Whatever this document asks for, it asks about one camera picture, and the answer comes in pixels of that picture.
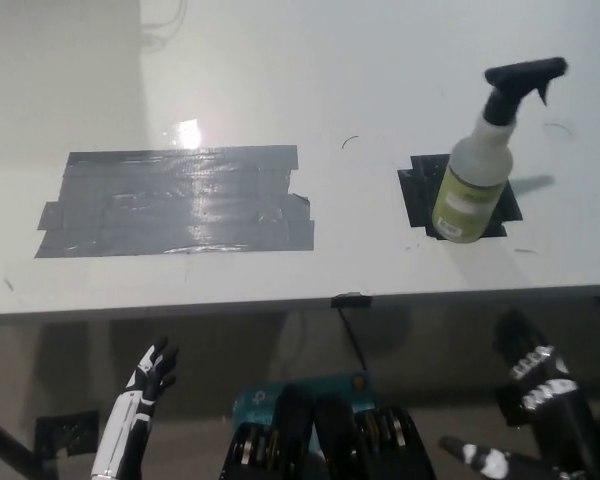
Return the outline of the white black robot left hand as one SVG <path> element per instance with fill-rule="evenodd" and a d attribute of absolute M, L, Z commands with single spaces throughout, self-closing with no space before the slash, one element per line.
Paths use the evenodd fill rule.
<path fill-rule="evenodd" d="M 176 376 L 178 348 L 161 337 L 145 351 L 118 395 L 91 467 L 92 479 L 140 479 L 158 400 Z"/>

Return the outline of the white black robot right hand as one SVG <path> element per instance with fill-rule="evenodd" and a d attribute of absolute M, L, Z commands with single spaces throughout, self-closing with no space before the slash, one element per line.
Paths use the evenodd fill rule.
<path fill-rule="evenodd" d="M 600 426 L 557 347 L 518 310 L 495 325 L 494 349 L 539 458 L 443 436 L 439 447 L 483 479 L 600 479 Z"/>

